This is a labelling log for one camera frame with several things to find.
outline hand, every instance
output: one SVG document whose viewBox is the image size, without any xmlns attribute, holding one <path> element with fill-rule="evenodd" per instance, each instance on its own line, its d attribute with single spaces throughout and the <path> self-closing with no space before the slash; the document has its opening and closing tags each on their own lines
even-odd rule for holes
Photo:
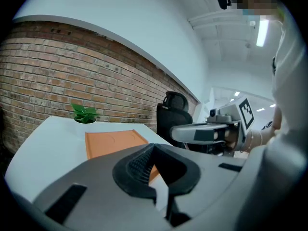
<svg viewBox="0 0 308 231">
<path fill-rule="evenodd" d="M 214 133 L 214 139 L 216 140 L 218 138 L 218 133 Z M 236 140 L 237 140 L 237 132 L 236 130 L 229 129 L 225 131 L 225 141 L 226 141 L 226 146 L 230 147 L 231 149 L 234 149 L 236 145 Z"/>
</svg>

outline white shirt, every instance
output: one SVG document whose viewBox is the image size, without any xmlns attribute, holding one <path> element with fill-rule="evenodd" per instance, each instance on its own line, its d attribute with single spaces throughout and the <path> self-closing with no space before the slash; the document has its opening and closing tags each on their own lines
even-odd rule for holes
<svg viewBox="0 0 308 231">
<path fill-rule="evenodd" d="M 286 10 L 276 53 L 272 93 L 282 111 L 281 132 L 308 127 L 308 57 L 305 42 Z"/>
</svg>

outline fluorescent light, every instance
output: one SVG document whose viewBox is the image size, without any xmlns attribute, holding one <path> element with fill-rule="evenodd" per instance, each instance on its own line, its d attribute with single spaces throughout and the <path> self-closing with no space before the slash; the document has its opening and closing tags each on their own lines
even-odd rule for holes
<svg viewBox="0 0 308 231">
<path fill-rule="evenodd" d="M 263 47 L 268 32 L 269 20 L 260 21 L 257 46 Z"/>
</svg>

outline orange tray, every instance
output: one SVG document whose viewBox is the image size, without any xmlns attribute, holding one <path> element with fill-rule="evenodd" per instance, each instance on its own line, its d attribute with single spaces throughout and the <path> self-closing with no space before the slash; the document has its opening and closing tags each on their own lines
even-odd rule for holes
<svg viewBox="0 0 308 231">
<path fill-rule="evenodd" d="M 135 130 L 85 133 L 85 139 L 88 159 L 149 143 Z M 158 170 L 154 166 L 150 174 L 150 182 L 158 176 L 158 174 Z"/>
</svg>

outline green plant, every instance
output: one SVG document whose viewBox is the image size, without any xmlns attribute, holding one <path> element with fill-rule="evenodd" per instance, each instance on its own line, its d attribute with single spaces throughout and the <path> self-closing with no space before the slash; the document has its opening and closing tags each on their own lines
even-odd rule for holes
<svg viewBox="0 0 308 231">
<path fill-rule="evenodd" d="M 74 120 L 79 123 L 92 123 L 95 121 L 95 117 L 98 116 L 94 107 L 85 108 L 84 106 L 75 103 L 72 103 L 71 105 L 74 109 Z"/>
</svg>

